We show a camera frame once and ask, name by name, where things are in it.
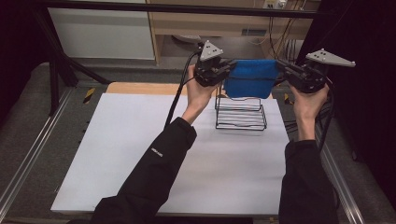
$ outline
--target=black frame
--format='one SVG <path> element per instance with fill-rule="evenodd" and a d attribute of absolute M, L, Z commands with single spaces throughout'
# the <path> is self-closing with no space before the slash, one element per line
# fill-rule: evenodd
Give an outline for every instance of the black frame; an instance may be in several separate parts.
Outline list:
<path fill-rule="evenodd" d="M 236 16 L 257 16 L 257 17 L 281 17 L 314 19 L 314 21 L 328 21 L 337 17 L 337 14 L 322 11 L 295 11 L 295 10 L 275 10 L 266 8 L 242 8 L 242 7 L 206 7 L 206 6 L 185 6 L 185 5 L 165 5 L 165 4 L 137 4 L 137 3 L 113 3 L 113 2 L 87 2 L 68 0 L 35 0 L 32 13 L 36 22 L 43 31 L 49 44 L 49 55 L 51 60 L 51 111 L 50 115 L 59 106 L 58 74 L 63 79 L 66 86 L 76 86 L 78 79 L 72 68 L 92 77 L 102 84 L 111 83 L 103 77 L 98 76 L 93 71 L 69 58 L 63 51 L 61 43 L 56 35 L 56 31 L 51 29 L 52 21 L 44 16 L 44 10 L 52 8 L 74 8 L 92 10 L 115 10 L 115 11 L 146 11 L 146 12 L 173 12 L 173 13 L 194 13 L 194 14 L 216 14 L 216 15 L 236 15 Z"/>

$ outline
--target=hand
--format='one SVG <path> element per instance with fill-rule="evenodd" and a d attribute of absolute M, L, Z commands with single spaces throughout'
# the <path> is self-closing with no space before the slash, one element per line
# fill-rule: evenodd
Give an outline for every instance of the hand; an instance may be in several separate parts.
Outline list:
<path fill-rule="evenodd" d="M 320 91 L 303 93 L 290 86 L 294 94 L 294 114 L 296 116 L 299 140 L 315 140 L 315 117 L 327 100 L 329 87 L 325 85 Z"/>
<path fill-rule="evenodd" d="M 188 79 L 194 76 L 195 65 L 189 66 Z M 184 112 L 182 118 L 186 120 L 189 124 L 192 124 L 196 118 L 201 114 L 209 103 L 212 97 L 212 92 L 218 86 L 201 86 L 195 79 L 189 81 L 187 84 L 187 95 L 188 95 L 188 105 Z"/>

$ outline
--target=wrist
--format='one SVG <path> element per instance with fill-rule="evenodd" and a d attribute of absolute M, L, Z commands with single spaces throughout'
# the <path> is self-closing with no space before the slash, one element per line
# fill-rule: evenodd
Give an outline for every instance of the wrist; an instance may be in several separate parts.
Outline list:
<path fill-rule="evenodd" d="M 297 119 L 298 139 L 315 140 L 315 120 L 314 119 Z"/>
<path fill-rule="evenodd" d="M 184 111 L 184 113 L 181 117 L 184 120 L 186 120 L 190 125 L 192 125 L 200 114 L 201 114 L 201 111 L 187 107 L 187 109 Z"/>

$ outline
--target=white wall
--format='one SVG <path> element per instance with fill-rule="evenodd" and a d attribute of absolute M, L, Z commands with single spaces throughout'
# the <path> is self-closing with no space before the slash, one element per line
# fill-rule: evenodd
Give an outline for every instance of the white wall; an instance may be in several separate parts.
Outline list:
<path fill-rule="evenodd" d="M 49 8 L 49 13 L 70 57 L 154 60 L 147 12 Z"/>

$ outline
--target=black wire rack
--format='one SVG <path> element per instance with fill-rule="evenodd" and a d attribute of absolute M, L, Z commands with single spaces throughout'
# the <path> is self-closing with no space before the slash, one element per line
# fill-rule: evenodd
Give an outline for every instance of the black wire rack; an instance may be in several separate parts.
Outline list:
<path fill-rule="evenodd" d="M 216 90 L 216 129 L 264 131 L 267 128 L 262 99 L 229 98 Z"/>

